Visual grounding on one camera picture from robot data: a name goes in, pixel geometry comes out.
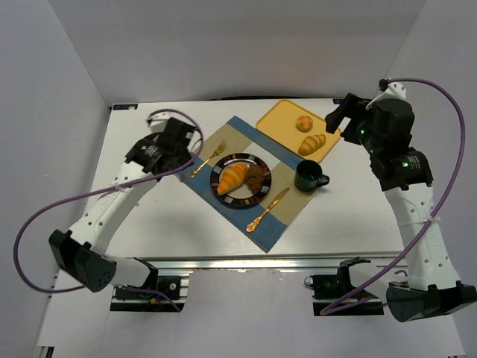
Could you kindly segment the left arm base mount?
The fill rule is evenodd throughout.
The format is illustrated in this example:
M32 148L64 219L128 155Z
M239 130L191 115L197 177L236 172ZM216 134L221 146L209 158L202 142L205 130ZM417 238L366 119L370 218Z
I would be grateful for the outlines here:
M115 287L110 312L123 313L180 313L189 290L189 275L173 271L160 274L150 288L128 289Z

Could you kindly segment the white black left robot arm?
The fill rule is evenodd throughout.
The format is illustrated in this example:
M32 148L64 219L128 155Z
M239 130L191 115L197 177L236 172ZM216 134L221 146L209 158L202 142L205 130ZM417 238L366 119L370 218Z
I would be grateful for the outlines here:
M142 197L169 175L189 166L188 146L196 128L179 119L166 120L162 131L140 139L126 153L112 192L101 195L66 232L48 240L58 266L91 292L108 285L153 290L158 271L138 258L113 257L107 248Z

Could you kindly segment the chocolate croissant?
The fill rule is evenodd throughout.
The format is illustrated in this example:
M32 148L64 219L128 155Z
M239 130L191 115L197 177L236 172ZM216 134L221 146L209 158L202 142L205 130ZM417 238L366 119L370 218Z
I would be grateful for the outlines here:
M248 189L256 194L262 187L262 183L265 179L265 173L255 163L251 163L245 173L244 183Z

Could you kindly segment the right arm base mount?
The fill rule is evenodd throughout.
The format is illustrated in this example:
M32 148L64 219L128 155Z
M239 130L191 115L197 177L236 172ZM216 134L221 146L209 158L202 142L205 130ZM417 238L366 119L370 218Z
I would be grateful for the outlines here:
M355 285L351 283L350 279L350 267L358 266L359 269L363 269L364 265L368 263L371 263L369 259L356 257L341 262L335 274L316 274L306 277L303 284L307 289L312 290L312 297L315 300L313 302L314 316L321 316L321 310L355 288ZM366 291L361 291L352 296L345 302L340 303L338 307L354 304L361 299L367 299L367 301L363 304L350 307L349 309L332 313L330 316L365 316L383 315L385 313L385 305L380 300L376 301L375 298Z

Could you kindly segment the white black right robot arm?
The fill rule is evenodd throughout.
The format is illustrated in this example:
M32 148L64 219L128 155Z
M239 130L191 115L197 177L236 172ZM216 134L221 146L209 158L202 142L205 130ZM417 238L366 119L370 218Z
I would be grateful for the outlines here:
M343 119L350 121L341 137L362 145L395 215L404 245L392 262L406 260L407 276L393 266L377 268L356 257L338 267L335 284L344 298L386 304L399 322L450 315L476 302L476 288L462 283L444 244L433 202L432 172L426 156L410 146L414 112L397 97L367 100L349 93L325 118L333 134Z

